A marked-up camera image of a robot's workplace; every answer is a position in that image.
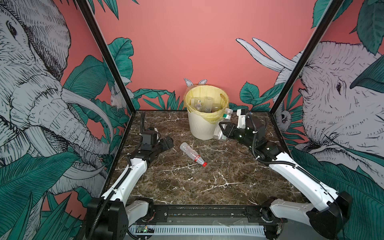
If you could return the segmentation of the clear bottle green label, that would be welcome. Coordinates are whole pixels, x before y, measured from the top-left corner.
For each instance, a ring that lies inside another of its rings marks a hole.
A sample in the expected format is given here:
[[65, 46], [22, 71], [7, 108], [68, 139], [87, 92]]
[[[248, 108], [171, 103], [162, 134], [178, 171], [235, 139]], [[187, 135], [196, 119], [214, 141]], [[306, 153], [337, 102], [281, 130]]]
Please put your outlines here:
[[228, 139], [224, 134], [224, 130], [225, 130], [226, 126], [229, 124], [229, 122], [231, 121], [232, 114], [233, 114], [232, 109], [226, 108], [224, 110], [224, 113], [223, 113], [221, 119], [218, 121], [216, 128], [215, 128], [215, 131], [214, 131], [214, 134], [213, 134], [213, 138], [215, 140], [225, 142]]

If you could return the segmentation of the white bottle red band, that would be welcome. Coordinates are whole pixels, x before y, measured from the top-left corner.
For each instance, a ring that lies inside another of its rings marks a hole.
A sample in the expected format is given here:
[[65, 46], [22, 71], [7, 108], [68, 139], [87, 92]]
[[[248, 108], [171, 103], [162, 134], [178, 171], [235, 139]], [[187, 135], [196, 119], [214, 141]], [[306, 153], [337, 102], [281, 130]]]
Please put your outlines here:
[[180, 149], [194, 162], [202, 165], [203, 167], [207, 166], [207, 162], [201, 157], [201, 155], [196, 152], [190, 145], [187, 143], [182, 143]]

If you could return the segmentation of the clear bottle white cap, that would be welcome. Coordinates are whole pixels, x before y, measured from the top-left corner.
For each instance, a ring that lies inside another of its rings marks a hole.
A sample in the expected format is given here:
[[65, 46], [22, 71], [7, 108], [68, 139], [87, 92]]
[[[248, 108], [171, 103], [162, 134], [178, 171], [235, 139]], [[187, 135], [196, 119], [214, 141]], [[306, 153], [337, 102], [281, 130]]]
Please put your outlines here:
[[203, 106], [202, 106], [202, 111], [204, 113], [211, 113], [214, 101], [215, 101], [214, 98], [205, 97], [204, 103], [203, 103]]

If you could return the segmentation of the tall bottle red green label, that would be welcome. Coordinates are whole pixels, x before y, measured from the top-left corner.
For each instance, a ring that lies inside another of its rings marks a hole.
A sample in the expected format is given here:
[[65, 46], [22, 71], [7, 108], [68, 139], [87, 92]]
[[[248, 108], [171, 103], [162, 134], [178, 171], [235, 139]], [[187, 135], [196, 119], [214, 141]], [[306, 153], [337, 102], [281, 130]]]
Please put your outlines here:
[[202, 98], [191, 98], [191, 106], [198, 112], [202, 111]]

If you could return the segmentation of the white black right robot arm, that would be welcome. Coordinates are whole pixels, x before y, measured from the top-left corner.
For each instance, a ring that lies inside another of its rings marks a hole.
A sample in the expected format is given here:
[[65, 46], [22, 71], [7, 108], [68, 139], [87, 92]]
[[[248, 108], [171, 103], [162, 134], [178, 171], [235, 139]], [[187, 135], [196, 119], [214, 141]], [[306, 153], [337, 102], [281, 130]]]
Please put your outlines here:
[[219, 127], [224, 136], [247, 147], [257, 162], [280, 174], [309, 201], [300, 204], [270, 198], [260, 208], [264, 222], [289, 219], [311, 226], [328, 240], [337, 239], [351, 216], [353, 198], [350, 194], [337, 192], [306, 171], [280, 146], [267, 141], [261, 126], [251, 124], [241, 129], [230, 122], [220, 122]]

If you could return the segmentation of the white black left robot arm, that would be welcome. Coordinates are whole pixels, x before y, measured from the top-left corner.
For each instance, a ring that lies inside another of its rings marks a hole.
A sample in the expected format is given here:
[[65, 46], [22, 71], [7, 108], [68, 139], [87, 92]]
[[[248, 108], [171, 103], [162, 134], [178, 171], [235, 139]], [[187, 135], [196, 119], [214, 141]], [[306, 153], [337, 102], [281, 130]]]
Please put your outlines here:
[[148, 215], [150, 203], [138, 200], [126, 206], [132, 190], [155, 158], [174, 147], [174, 140], [167, 136], [157, 139], [157, 134], [143, 135], [136, 149], [128, 156], [128, 165], [116, 182], [99, 198], [87, 206], [87, 240], [123, 240], [129, 227]]

